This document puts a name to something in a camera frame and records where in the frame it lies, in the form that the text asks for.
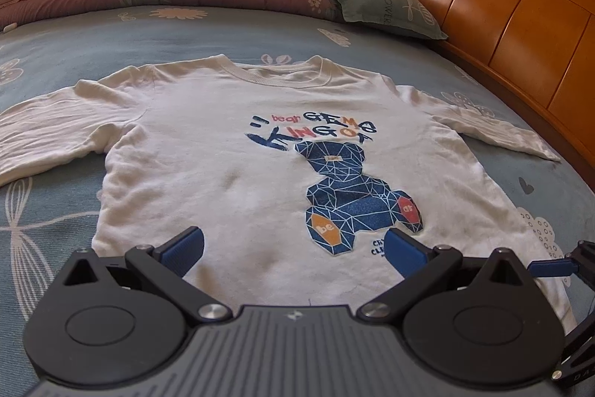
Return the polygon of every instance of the pillow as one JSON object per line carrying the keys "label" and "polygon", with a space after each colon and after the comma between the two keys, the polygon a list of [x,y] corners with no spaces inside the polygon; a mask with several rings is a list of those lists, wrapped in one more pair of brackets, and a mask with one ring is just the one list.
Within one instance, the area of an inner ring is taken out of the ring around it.
{"label": "pillow", "polygon": [[418,0],[337,0],[346,22],[364,24],[402,36],[446,39],[438,22]]}

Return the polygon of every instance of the crew neck collar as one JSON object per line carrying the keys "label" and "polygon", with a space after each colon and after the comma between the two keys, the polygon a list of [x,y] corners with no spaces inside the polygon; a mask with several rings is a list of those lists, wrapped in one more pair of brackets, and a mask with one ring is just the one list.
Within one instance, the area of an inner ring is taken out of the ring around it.
{"label": "crew neck collar", "polygon": [[[215,56],[221,67],[229,74],[249,83],[256,83],[264,86],[276,86],[276,87],[287,87],[287,88],[313,88],[317,86],[323,86],[328,83],[332,77],[332,71],[334,64],[328,59],[321,56],[312,56],[309,60],[303,63],[296,63],[294,65],[281,65],[281,66],[270,66],[270,65],[246,65],[243,63],[232,62],[225,54]],[[265,69],[267,71],[278,73],[278,76],[267,78],[259,75],[255,72],[247,71],[248,69]],[[291,81],[283,79],[283,74],[293,73],[309,69],[311,71],[317,71],[318,75],[306,81]]]}

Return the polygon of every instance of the bear graphic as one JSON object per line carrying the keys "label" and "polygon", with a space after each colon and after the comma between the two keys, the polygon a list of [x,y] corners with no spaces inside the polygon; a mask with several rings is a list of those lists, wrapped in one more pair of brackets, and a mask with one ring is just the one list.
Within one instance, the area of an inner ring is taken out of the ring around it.
{"label": "bear graphic", "polygon": [[353,250],[357,231],[376,231],[400,222],[412,233],[423,229],[415,202],[385,181],[362,174],[364,151],[354,143],[305,141],[295,149],[325,178],[308,188],[310,236],[331,254]]}

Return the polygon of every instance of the white flower pattern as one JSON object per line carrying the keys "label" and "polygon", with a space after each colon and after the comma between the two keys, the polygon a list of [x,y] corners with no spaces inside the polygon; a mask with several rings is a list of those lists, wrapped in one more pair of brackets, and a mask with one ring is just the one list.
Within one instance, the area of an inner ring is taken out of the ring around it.
{"label": "white flower pattern", "polygon": [[29,319],[35,306],[54,279],[47,259],[35,241],[25,234],[25,230],[37,229],[69,219],[99,215],[97,211],[79,212],[60,216],[50,221],[21,225],[20,220],[32,188],[32,177],[17,180],[8,186],[4,201],[8,226],[0,227],[0,233],[4,231],[10,233],[10,262],[14,290],[25,320]]}
{"label": "white flower pattern", "polygon": [[318,30],[332,42],[336,42],[338,45],[343,46],[344,48],[351,46],[351,42],[349,42],[349,38],[347,38],[347,36],[343,36],[337,32],[330,32],[326,29],[319,28]]}
{"label": "white flower pattern", "polygon": [[123,21],[136,20],[136,17],[129,16],[127,12],[121,12],[118,17]]}
{"label": "white flower pattern", "polygon": [[180,7],[165,7],[151,11],[150,16],[165,17],[167,19],[202,19],[207,17],[208,13],[198,9],[183,9]]}
{"label": "white flower pattern", "polygon": [[460,106],[461,108],[466,108],[469,110],[475,110],[479,112],[480,115],[483,115],[487,118],[495,117],[495,114],[492,110],[482,105],[476,105],[469,99],[469,97],[463,95],[462,93],[454,92],[454,94],[451,95],[450,93],[441,92],[441,94],[447,102],[453,105]]}
{"label": "white flower pattern", "polygon": [[[522,207],[518,207],[517,210],[527,225],[533,229],[533,234],[539,239],[539,242],[543,244],[543,247],[545,247],[551,259],[562,259],[564,257],[564,253],[556,244],[556,235],[554,234],[554,229],[552,229],[551,224],[543,217],[534,219],[533,216],[529,214],[529,211],[523,209]],[[569,276],[563,277],[561,279],[566,287],[570,286]]]}
{"label": "white flower pattern", "polygon": [[19,61],[19,58],[15,58],[0,65],[0,85],[10,83],[23,74],[22,68],[15,68]]}
{"label": "white flower pattern", "polygon": [[288,54],[282,54],[281,56],[277,56],[275,59],[273,59],[273,57],[270,54],[263,54],[261,56],[261,61],[263,62],[264,65],[283,66],[283,65],[288,65],[289,63],[291,63],[292,57],[289,56]]}
{"label": "white flower pattern", "polygon": [[320,9],[320,3],[322,1],[323,0],[308,0],[308,4],[312,6],[313,11],[318,10],[318,13],[320,14],[322,12],[322,10]]}

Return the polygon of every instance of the wooden bed frame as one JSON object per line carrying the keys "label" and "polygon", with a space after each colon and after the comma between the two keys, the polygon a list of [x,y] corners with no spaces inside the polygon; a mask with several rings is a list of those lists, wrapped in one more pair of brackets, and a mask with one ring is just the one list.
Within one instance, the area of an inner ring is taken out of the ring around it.
{"label": "wooden bed frame", "polygon": [[430,47],[495,93],[595,190],[595,0],[420,0]]}

